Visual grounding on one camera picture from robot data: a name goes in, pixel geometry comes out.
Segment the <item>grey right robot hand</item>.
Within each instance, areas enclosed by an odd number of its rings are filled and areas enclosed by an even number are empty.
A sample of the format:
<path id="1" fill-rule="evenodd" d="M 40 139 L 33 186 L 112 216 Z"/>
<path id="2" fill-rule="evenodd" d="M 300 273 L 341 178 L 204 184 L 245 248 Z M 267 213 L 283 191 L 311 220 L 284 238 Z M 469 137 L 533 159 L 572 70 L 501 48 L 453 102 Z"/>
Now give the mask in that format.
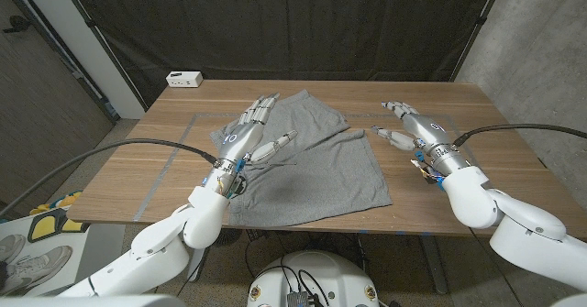
<path id="1" fill-rule="evenodd" d="M 433 159 L 440 158 L 457 150 L 452 146 L 449 135 L 444 128 L 426 115 L 420 115 L 411 105 L 390 101 L 382 102 L 384 108 L 390 109 L 403 122 L 404 130 L 411 136 L 372 126 L 371 131 L 387 139 L 391 145 L 405 151 L 421 148 Z"/>

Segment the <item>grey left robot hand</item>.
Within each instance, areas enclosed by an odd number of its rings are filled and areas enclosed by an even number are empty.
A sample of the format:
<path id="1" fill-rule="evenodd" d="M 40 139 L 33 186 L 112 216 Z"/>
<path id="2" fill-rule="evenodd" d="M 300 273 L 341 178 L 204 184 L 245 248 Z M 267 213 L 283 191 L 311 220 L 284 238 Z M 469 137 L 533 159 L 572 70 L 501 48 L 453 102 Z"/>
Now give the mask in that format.
<path id="1" fill-rule="evenodd" d="M 292 130 L 258 147 L 271 110 L 279 97 L 279 93 L 270 94 L 267 97 L 261 95 L 243 112 L 237 125 L 223 139 L 214 164 L 215 169 L 240 172 L 248 161 L 253 165 L 265 163 L 296 138 L 297 131 Z"/>

